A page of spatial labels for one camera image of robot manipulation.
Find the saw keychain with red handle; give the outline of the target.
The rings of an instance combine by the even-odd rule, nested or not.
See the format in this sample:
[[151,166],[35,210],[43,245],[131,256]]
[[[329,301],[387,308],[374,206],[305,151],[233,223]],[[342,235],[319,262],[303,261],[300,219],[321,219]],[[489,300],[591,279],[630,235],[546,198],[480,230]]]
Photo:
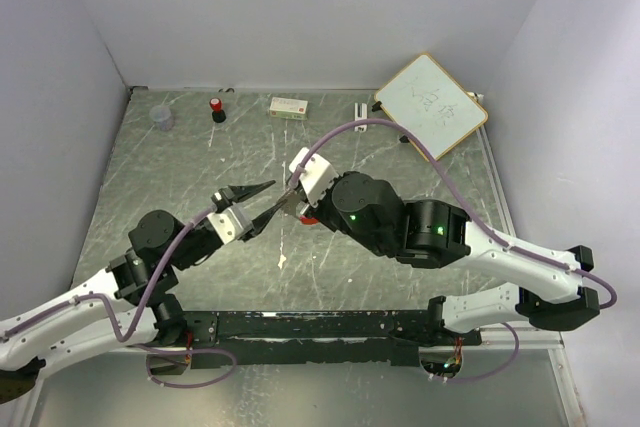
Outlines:
[[284,214],[295,219],[312,218],[316,206],[308,199],[301,185],[286,187],[284,193],[278,198],[276,205]]

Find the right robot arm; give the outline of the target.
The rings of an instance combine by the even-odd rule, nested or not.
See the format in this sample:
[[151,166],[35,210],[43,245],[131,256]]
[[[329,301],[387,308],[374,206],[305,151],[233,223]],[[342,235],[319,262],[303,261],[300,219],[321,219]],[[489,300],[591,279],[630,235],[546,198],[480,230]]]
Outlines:
[[323,179],[304,174],[300,193],[310,215],[376,256],[419,269],[455,267],[501,280],[501,285],[464,296],[432,299],[426,337],[448,343],[457,333],[526,320],[547,331],[573,331],[600,313],[598,294],[584,286],[583,247],[552,253],[470,218],[446,202],[405,201],[384,180],[348,172]]

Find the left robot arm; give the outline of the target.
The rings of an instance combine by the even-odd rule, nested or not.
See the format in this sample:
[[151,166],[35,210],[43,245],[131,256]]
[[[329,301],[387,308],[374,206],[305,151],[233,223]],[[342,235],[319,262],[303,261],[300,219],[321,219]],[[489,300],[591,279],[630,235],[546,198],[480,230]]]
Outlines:
[[130,247],[90,279],[1,324],[1,400],[13,401],[57,367],[120,346],[174,346],[187,339],[184,311],[171,289],[176,273],[224,245],[259,235],[278,211],[250,218],[242,202],[272,181],[227,186],[188,222],[164,210],[145,214],[128,234]]

